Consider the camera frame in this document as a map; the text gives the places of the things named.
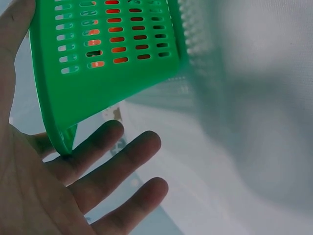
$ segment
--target orange object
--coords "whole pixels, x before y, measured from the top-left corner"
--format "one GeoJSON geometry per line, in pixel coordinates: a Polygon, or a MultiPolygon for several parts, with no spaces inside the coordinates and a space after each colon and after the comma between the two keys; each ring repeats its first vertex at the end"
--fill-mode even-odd
{"type": "Polygon", "coordinates": [[[89,36],[92,36],[92,35],[97,35],[100,33],[100,30],[99,29],[93,29],[93,30],[90,30],[89,32],[89,36]]]}
{"type": "Polygon", "coordinates": [[[126,47],[116,47],[112,49],[113,53],[119,53],[119,52],[124,52],[126,51],[126,47]]]}
{"type": "Polygon", "coordinates": [[[92,68],[98,68],[104,66],[104,61],[96,61],[91,63],[92,68]]]}
{"type": "Polygon", "coordinates": [[[111,43],[119,43],[125,41],[124,37],[119,37],[119,38],[111,38],[110,39],[111,43]]]}
{"type": "Polygon", "coordinates": [[[122,32],[123,30],[121,27],[109,28],[110,33],[122,32]]]}
{"type": "Polygon", "coordinates": [[[128,61],[128,58],[127,58],[127,57],[114,59],[114,63],[116,63],[116,64],[124,63],[124,62],[127,62],[127,61],[128,61]]]}
{"type": "Polygon", "coordinates": [[[100,40],[90,40],[88,41],[88,46],[91,47],[91,46],[97,46],[97,45],[100,45],[101,44],[101,41],[100,40]]]}

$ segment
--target palm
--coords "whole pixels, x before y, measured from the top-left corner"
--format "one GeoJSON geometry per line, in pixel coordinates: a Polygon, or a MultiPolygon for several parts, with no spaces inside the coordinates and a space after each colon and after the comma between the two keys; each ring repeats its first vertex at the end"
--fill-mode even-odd
{"type": "Polygon", "coordinates": [[[14,58],[34,3],[16,0],[0,18],[0,234],[128,234],[164,198],[167,184],[162,179],[152,179],[129,201],[91,225],[84,215],[159,150],[155,133],[142,134],[79,179],[123,135],[119,122],[104,124],[71,155],[48,163],[42,160],[53,148],[46,134],[28,136],[8,124],[14,58]]]}

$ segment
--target slot hole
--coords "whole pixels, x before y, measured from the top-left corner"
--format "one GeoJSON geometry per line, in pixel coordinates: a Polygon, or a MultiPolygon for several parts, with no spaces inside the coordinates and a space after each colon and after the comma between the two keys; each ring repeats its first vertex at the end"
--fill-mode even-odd
{"type": "Polygon", "coordinates": [[[107,21],[108,23],[119,23],[122,22],[122,18],[110,18],[107,21]]]}
{"type": "Polygon", "coordinates": [[[109,28],[110,33],[117,33],[117,32],[123,32],[124,29],[121,27],[114,27],[114,28],[109,28]]]}
{"type": "Polygon", "coordinates": [[[94,51],[90,51],[86,53],[87,57],[94,57],[94,56],[99,56],[99,55],[102,55],[101,50],[94,50],[94,51]]]}
{"type": "Polygon", "coordinates": [[[123,41],[125,41],[124,37],[118,37],[118,38],[111,38],[110,39],[111,43],[120,43],[120,42],[123,42],[123,41]]]}
{"type": "Polygon", "coordinates": [[[169,52],[161,52],[158,55],[159,55],[159,57],[167,57],[167,56],[170,56],[170,53],[169,52]]]}
{"type": "Polygon", "coordinates": [[[146,35],[138,35],[138,36],[134,36],[134,39],[135,40],[144,40],[144,39],[147,39],[147,36],[146,35]]]}
{"type": "Polygon", "coordinates": [[[131,17],[131,21],[143,21],[143,17],[131,17]]]}
{"type": "Polygon", "coordinates": [[[136,46],[137,50],[144,50],[144,49],[148,49],[148,48],[149,48],[149,45],[137,45],[136,46]]]}
{"type": "Polygon", "coordinates": [[[137,56],[138,60],[146,60],[146,59],[150,59],[151,55],[139,55],[137,56]]]}
{"type": "Polygon", "coordinates": [[[113,53],[119,53],[119,52],[124,52],[126,50],[127,50],[126,47],[115,47],[112,49],[112,52],[113,53]]]}
{"type": "Polygon", "coordinates": [[[128,62],[128,58],[127,57],[122,57],[122,58],[116,58],[114,59],[114,63],[119,64],[119,63],[125,63],[128,62]]]}

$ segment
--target green plastic basket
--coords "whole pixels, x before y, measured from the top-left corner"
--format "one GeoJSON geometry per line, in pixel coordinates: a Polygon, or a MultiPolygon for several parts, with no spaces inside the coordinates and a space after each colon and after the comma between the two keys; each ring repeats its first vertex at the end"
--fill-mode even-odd
{"type": "Polygon", "coordinates": [[[36,3],[30,28],[36,87],[60,154],[72,152],[79,122],[179,70],[167,0],[36,3]]]}

